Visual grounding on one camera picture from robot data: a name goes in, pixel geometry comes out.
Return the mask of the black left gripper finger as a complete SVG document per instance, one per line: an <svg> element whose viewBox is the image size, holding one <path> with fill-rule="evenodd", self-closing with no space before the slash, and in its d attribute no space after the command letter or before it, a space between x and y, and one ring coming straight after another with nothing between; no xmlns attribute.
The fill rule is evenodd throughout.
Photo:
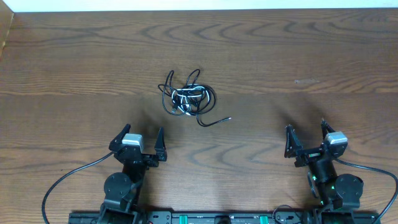
<svg viewBox="0 0 398 224"><path fill-rule="evenodd" d="M131 128L130 124L126 124L125 127L123 127L122 131L110 142L109 144L110 151L118 152L124 147L123 138L125 137L126 134L129 133L130 128Z"/></svg>
<svg viewBox="0 0 398 224"><path fill-rule="evenodd" d="M158 132L157 140L154 146L156 156L159 161L165 162L167 160L167 150L164 141L164 129L161 127Z"/></svg>

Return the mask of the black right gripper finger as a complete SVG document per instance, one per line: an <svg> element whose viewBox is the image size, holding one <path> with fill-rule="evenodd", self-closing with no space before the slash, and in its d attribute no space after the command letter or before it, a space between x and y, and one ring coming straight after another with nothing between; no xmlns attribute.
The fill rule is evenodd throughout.
<svg viewBox="0 0 398 224"><path fill-rule="evenodd" d="M287 125L285 127L285 133L286 133L286 144L285 144L284 157L285 158L297 157L303 151L303 146L295 133L294 127L291 124Z"/></svg>
<svg viewBox="0 0 398 224"><path fill-rule="evenodd" d="M322 129L323 139L326 138L327 134L335 132L335 130L324 119L321 121L321 129Z"/></svg>

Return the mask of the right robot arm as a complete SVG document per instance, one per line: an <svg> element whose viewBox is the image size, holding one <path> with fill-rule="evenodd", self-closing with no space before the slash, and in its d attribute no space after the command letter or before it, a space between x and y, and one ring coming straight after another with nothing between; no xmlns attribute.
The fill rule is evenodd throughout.
<svg viewBox="0 0 398 224"><path fill-rule="evenodd" d="M326 121L321 122L322 142L305 149L292 125L285 127L285 158L294 158L295 167L308 167L307 179L312 194L321 206L304 212L302 223L354 223L354 210L360 207L363 180L352 174L336 173L333 161L348 147L348 138L335 131Z"/></svg>

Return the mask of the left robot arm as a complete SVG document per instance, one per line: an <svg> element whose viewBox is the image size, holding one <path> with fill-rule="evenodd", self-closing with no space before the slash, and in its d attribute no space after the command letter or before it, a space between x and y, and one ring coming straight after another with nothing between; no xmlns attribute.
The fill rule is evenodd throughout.
<svg viewBox="0 0 398 224"><path fill-rule="evenodd" d="M105 180L105 197L97 221L99 224L149 222L146 212L138 207L138 201L146 171L167 160L164 129L159 129L154 146L155 153L146 154L143 152L142 135L130 133L130 128L130 124L125 125L109 144L109 150L123 165L123 169Z"/></svg>

